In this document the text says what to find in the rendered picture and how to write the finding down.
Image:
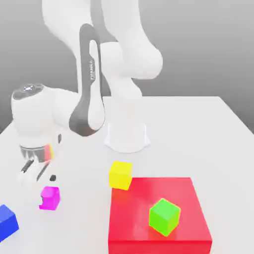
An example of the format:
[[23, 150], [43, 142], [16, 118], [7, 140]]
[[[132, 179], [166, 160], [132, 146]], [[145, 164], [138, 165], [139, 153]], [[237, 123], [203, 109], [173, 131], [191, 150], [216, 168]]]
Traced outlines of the small green cube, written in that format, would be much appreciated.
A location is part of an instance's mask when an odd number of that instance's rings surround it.
[[149, 209], [149, 226], [164, 237], [178, 226], [181, 208], [161, 198]]

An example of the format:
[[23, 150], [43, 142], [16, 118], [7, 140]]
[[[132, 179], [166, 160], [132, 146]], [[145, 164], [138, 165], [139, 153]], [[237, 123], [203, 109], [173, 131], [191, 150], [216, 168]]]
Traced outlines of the small magenta cube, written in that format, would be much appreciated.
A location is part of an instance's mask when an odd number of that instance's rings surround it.
[[44, 187], [41, 192], [42, 204], [41, 210], [56, 210], [60, 202], [60, 190], [58, 187]]

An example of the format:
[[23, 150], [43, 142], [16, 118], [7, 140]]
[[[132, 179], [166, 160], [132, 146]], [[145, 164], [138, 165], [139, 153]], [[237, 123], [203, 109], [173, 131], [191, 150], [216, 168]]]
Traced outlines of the large red box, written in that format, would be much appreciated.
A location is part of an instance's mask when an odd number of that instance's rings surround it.
[[[181, 209], [167, 237], [149, 226], [149, 211], [162, 198]], [[191, 178], [133, 178], [128, 190], [112, 189], [109, 254], [210, 254], [211, 246]]]

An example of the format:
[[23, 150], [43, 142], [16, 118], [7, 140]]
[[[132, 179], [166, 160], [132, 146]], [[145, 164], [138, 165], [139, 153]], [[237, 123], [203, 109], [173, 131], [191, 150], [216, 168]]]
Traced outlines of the small blue cube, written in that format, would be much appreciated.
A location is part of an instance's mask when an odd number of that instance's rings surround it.
[[6, 205], [0, 206], [0, 242], [19, 230], [15, 213]]

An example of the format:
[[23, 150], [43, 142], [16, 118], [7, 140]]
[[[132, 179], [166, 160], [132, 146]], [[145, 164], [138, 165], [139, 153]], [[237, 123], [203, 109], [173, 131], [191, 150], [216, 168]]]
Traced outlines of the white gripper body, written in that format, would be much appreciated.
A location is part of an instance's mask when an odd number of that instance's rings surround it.
[[26, 171], [18, 173], [18, 185], [26, 188], [43, 188], [50, 182], [52, 175], [58, 174], [58, 166], [55, 161], [39, 163], [34, 161]]

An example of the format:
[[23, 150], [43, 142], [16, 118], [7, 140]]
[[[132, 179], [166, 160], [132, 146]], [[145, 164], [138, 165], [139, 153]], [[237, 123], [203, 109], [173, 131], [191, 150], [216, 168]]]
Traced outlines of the small yellow cube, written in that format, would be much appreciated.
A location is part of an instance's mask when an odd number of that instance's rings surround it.
[[132, 163], [113, 162], [109, 170], [109, 186], [127, 191], [132, 181]]

